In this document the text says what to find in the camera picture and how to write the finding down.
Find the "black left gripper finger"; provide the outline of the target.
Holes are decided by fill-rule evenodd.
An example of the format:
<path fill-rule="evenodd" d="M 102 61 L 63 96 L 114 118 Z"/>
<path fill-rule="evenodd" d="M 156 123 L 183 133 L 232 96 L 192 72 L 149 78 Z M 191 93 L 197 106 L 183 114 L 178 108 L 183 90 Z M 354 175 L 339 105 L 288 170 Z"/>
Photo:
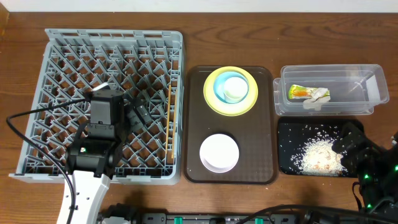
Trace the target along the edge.
<path fill-rule="evenodd" d="M 124 107 L 125 120 L 129 123 L 129 131 L 136 132 L 143 128 L 142 117 L 133 105 Z"/>
<path fill-rule="evenodd" d="M 147 107 L 144 104 L 144 101 L 141 99 L 134 99 L 134 111 L 137 114 L 137 117 L 140 119 L 142 124 L 147 124 L 152 122 L 152 117 L 148 112 Z"/>

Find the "white tissue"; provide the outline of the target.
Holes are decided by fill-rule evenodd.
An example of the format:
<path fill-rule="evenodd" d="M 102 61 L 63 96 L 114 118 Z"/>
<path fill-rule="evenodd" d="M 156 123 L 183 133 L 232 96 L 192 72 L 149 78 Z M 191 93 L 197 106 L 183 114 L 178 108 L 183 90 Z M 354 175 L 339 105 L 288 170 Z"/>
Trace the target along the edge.
<path fill-rule="evenodd" d="M 310 94 L 311 98 L 306 99 L 303 102 L 303 108 L 305 110 L 320 111 L 321 107 L 331 100 L 329 89 L 317 88 Z"/>

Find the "yellow green snack wrapper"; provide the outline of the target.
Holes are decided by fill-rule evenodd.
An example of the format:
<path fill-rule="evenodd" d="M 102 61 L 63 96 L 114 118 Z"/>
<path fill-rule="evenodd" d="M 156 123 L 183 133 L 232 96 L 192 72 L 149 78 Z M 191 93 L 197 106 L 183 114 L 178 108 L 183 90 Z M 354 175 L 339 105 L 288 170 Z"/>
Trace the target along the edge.
<path fill-rule="evenodd" d="M 317 88 L 292 85 L 288 91 L 288 99 L 309 99 Z"/>

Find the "light blue bowl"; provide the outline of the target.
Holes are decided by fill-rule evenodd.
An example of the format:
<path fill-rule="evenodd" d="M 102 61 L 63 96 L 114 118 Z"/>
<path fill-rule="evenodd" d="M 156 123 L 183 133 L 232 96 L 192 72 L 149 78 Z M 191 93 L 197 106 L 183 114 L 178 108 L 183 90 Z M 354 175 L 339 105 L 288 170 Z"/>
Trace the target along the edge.
<path fill-rule="evenodd" d="M 238 72 L 223 72 L 223 73 L 221 73 L 220 75 L 218 75 L 218 76 L 216 77 L 215 84 L 213 85 L 213 89 L 214 89 L 215 95 L 216 95 L 221 101 L 223 101 L 223 102 L 225 102 L 225 103 L 227 103 L 227 102 L 225 101 L 224 93 L 223 93 L 224 82 L 225 82 L 228 78 L 231 78 L 231 77 L 241 77 L 241 78 L 243 78 L 243 79 L 246 81 L 246 83 L 248 84 L 247 79 L 246 79 L 242 74 L 240 74 L 240 73 L 238 73 Z"/>

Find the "yellow plate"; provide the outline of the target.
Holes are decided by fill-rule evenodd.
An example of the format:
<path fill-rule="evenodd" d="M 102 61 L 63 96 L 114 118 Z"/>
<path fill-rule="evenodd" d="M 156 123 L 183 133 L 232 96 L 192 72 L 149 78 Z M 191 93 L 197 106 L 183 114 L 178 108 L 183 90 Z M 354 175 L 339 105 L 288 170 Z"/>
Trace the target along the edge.
<path fill-rule="evenodd" d="M 215 95 L 213 85 L 215 84 L 216 77 L 223 72 L 238 72 L 247 79 L 249 91 L 245 99 L 239 103 L 228 104 L 221 101 Z M 246 70 L 233 66 L 217 68 L 208 75 L 203 86 L 203 95 L 208 106 L 215 112 L 224 116 L 239 116 L 248 112 L 256 103 L 258 94 L 259 89 L 254 77 Z"/>

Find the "white rice bowl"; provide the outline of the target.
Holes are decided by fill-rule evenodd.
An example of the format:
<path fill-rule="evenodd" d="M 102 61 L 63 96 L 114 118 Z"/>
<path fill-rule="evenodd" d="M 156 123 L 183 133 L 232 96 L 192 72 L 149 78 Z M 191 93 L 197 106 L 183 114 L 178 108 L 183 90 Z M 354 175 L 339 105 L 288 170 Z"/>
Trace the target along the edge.
<path fill-rule="evenodd" d="M 201 163 L 211 172 L 222 174 L 232 170 L 239 161 L 239 147 L 226 134 L 212 134 L 200 146 Z"/>

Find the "white cup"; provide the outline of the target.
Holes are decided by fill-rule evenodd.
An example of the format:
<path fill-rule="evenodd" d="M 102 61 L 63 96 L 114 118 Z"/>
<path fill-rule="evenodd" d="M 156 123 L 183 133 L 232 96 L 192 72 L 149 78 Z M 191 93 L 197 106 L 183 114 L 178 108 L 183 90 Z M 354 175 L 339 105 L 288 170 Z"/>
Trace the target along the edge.
<path fill-rule="evenodd" d="M 238 103 L 248 93 L 248 84 L 241 77 L 231 77 L 224 82 L 224 98 L 227 103 Z"/>

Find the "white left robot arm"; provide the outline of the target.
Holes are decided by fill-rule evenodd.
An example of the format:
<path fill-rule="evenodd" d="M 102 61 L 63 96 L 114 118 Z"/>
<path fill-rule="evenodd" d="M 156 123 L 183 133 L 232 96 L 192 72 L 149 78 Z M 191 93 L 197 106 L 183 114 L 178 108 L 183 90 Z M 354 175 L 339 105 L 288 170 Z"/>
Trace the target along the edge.
<path fill-rule="evenodd" d="M 123 157 L 127 137 L 137 127 L 150 121 L 149 112 L 140 99 L 128 105 L 122 97 L 92 99 L 91 118 L 81 124 L 66 151 L 67 180 L 72 191 L 64 193 L 58 223 L 95 223 L 116 165 Z"/>

